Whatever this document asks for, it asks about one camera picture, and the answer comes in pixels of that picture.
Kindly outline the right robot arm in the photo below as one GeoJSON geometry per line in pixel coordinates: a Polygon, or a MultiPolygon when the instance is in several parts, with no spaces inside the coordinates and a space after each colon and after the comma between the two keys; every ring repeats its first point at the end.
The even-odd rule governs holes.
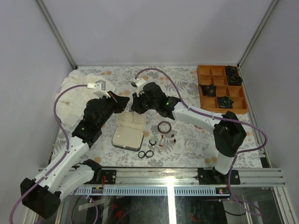
{"type": "Polygon", "coordinates": [[[183,100],[166,96],[155,82],[146,82],[138,78],[131,85],[136,88],[136,92],[132,94],[132,111],[144,114],[148,110],[155,110],[164,118],[190,123],[212,133],[219,152],[213,179],[218,184],[224,184],[229,180],[229,170],[234,157],[247,135],[233,112],[228,111],[221,119],[216,119],[213,112],[187,107],[183,100]]]}

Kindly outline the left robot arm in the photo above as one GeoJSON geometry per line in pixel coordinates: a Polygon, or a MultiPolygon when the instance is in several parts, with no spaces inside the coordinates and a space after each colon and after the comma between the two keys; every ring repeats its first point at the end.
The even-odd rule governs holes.
{"type": "Polygon", "coordinates": [[[77,172],[81,177],[69,177],[63,183],[66,173],[82,154],[87,152],[101,136],[102,126],[115,113],[125,110],[130,98],[109,91],[108,96],[91,99],[84,109],[83,119],[78,123],[67,141],[67,147],[34,179],[25,178],[21,184],[21,202],[44,219],[56,213],[61,201],[81,184],[97,184],[102,180],[100,166],[89,161],[77,172]]]}

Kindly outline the cream navy jewelry box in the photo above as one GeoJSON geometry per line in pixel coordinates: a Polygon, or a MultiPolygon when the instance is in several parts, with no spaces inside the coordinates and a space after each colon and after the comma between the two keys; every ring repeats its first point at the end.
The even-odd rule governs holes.
{"type": "Polygon", "coordinates": [[[118,148],[138,152],[143,142],[143,131],[146,125],[146,116],[131,111],[117,114],[117,125],[112,138],[112,145],[118,148]]]}

